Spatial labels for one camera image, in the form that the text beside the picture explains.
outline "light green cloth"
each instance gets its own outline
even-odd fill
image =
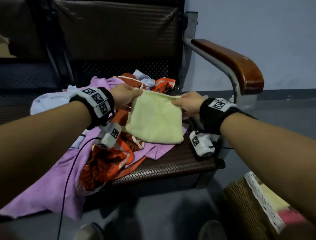
[[[179,97],[143,91],[141,96],[133,99],[126,131],[146,142],[182,142],[182,111],[181,107],[171,103],[175,98]]]

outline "hand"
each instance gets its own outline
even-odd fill
[[[114,98],[114,105],[121,107],[128,104],[132,98],[140,96],[142,89],[135,89],[125,83],[121,83],[110,90]]]
[[[200,107],[205,98],[197,92],[187,92],[181,95],[181,98],[173,100],[171,103],[181,106],[187,112],[183,113],[183,117],[196,117],[200,120]]]

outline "wooden armrest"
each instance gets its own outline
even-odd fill
[[[212,60],[208,59],[212,64],[225,72],[230,79],[232,76],[229,70],[235,74],[242,95],[262,92],[264,79],[258,66],[252,60],[205,39],[191,39],[191,44],[227,66],[228,69],[226,70],[225,67],[219,66],[220,63],[214,63]]]

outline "wristband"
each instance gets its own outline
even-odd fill
[[[87,127],[87,130],[106,125],[109,115],[112,113],[112,116],[114,116],[113,96],[104,87],[89,87],[76,92],[69,100],[69,102],[72,101],[80,101],[87,107],[91,115],[91,124]]]
[[[206,99],[200,107],[200,120],[208,133],[220,135],[220,127],[225,118],[239,112],[249,117],[249,114],[236,107],[237,105],[223,98]]]

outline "black wrist strap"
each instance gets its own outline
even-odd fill
[[[100,126],[100,125],[106,125],[107,122],[114,116],[114,99],[112,94],[104,87],[98,87],[98,89],[100,89],[102,91],[102,93],[104,93],[104,95],[107,98],[107,102],[109,104],[109,108],[110,109],[106,109],[106,113],[104,113],[103,116],[98,117],[96,112],[95,112],[95,108],[87,101],[86,98],[79,96],[79,95],[75,95],[73,96],[69,102],[72,101],[80,101],[82,102],[88,109],[90,115],[91,115],[91,124],[87,127],[87,130],[91,130],[93,128],[95,128],[96,126]]]
[[[205,131],[208,133],[220,135],[221,134],[220,127],[223,121],[225,120],[225,118],[227,118],[228,116],[236,112],[239,112],[239,113],[245,114],[246,116],[254,118],[253,116],[243,112],[242,110],[238,109],[235,106],[229,107],[226,111],[220,111],[218,109],[215,109],[214,107],[210,107],[210,105],[213,105],[212,103],[214,103],[214,101],[217,101],[217,99],[215,98],[206,99],[202,103],[201,108],[200,108],[200,121],[203,124]],[[229,102],[229,101],[225,102],[224,99],[219,100],[219,101],[222,101],[221,107],[225,106],[225,104],[234,105],[232,102]]]

